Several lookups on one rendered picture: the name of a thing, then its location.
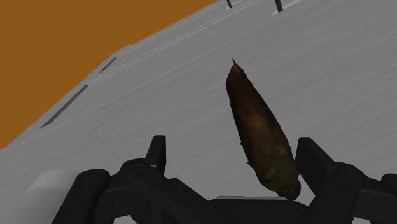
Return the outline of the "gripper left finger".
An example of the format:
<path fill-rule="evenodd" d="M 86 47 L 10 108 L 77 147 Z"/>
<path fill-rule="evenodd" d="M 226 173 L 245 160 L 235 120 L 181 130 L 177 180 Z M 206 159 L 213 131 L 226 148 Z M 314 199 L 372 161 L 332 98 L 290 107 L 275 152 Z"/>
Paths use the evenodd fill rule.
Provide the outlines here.
<path fill-rule="evenodd" d="M 166 137 L 155 135 L 144 158 L 128 160 L 110 175 L 79 173 L 52 224 L 114 224 L 131 216 L 137 224 L 237 224 L 182 181 L 164 176 Z"/>

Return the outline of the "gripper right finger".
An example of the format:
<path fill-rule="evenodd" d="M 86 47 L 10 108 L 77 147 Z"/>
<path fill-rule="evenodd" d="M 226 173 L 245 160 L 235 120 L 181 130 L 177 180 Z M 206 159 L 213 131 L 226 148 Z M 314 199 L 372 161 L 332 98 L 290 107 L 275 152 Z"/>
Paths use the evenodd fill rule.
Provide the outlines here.
<path fill-rule="evenodd" d="M 376 180 L 357 167 L 334 161 L 313 139 L 301 137 L 296 166 L 314 199 L 298 224 L 397 224 L 397 174 Z"/>

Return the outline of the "brown pointed bamboo shoot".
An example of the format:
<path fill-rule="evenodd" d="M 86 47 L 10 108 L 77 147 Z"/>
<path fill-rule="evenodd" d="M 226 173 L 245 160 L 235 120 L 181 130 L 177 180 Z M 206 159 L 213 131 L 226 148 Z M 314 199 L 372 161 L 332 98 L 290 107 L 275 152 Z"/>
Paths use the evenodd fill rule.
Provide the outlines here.
<path fill-rule="evenodd" d="M 296 200 L 302 188 L 300 173 L 277 118 L 234 60 L 225 85 L 248 166 L 265 188 Z"/>

